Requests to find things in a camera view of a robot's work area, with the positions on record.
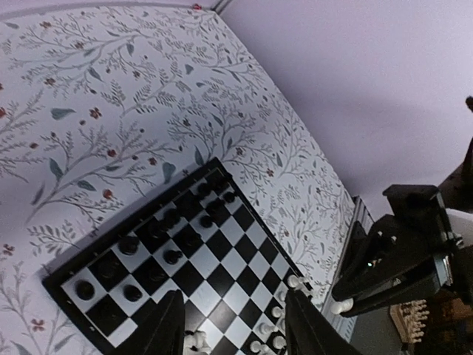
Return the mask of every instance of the floral pattern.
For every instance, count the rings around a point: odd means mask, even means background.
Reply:
[[[324,302],[353,202],[215,13],[88,7],[0,29],[1,355],[93,354],[41,286],[50,262],[213,157]]]

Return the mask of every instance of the leaf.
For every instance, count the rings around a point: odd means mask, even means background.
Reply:
[[[75,113],[75,111],[73,109],[51,109],[51,116],[57,121],[62,120],[64,117],[70,115],[71,113]]]
[[[193,71],[194,71],[194,67],[189,64],[186,64],[186,74],[189,75]]]
[[[44,183],[41,185],[39,190],[36,192],[35,197],[33,198],[33,201],[31,201],[31,204],[33,206],[39,202],[39,200],[43,196],[43,192],[44,192]]]
[[[127,43],[126,44],[126,50],[128,50],[128,54],[130,54],[130,56],[132,56],[133,52],[135,51],[135,46],[131,43]]]
[[[223,127],[223,122],[221,119],[219,119],[216,115],[212,114],[212,117],[214,118],[215,122],[217,122],[221,127]]]
[[[108,172],[114,172],[115,170],[119,170],[119,168],[121,168],[120,165],[107,166],[107,167],[105,168],[105,170],[108,171]]]
[[[81,189],[87,190],[87,191],[97,191],[94,186],[92,186],[89,182],[85,180],[81,180],[77,182],[77,186],[79,186]]]
[[[171,177],[175,171],[176,166],[174,164],[168,163],[167,161],[163,164],[164,183],[171,181]]]
[[[278,163],[279,166],[282,167],[282,160],[281,160],[281,157],[279,156],[279,153],[276,154],[276,162]]]
[[[93,78],[96,78],[97,80],[102,81],[102,78],[101,78],[100,74],[98,72],[96,72],[94,68],[92,68],[92,67],[89,68],[89,74]]]
[[[200,154],[200,150],[199,148],[197,148],[197,146],[195,147],[195,162],[197,163],[197,165],[199,166],[203,166],[204,165],[204,159],[202,158],[202,154]]]
[[[6,24],[9,28],[13,28],[14,30],[17,30],[18,28],[20,28],[17,24],[12,24],[11,22],[5,22],[5,24]]]
[[[54,351],[56,353],[58,351],[60,351],[71,340],[71,338],[73,336],[74,336],[74,334],[70,334],[67,337],[65,337],[64,339],[62,339],[60,342],[58,342],[56,345],[54,345]]]
[[[89,55],[91,55],[93,52],[95,52],[95,48],[92,48],[90,50],[86,50],[84,52],[84,57],[88,57]]]
[[[54,176],[56,176],[57,181],[59,181],[62,178],[62,175],[63,175],[62,170],[59,167],[58,162],[52,158],[50,158],[50,170],[51,170],[51,173],[53,173]]]
[[[238,78],[237,74],[235,74],[234,72],[231,72],[232,76],[235,78],[236,81],[238,81],[239,83],[241,83],[242,81]]]
[[[17,342],[12,342],[16,349],[18,350],[18,355],[32,355],[23,345],[18,344]]]

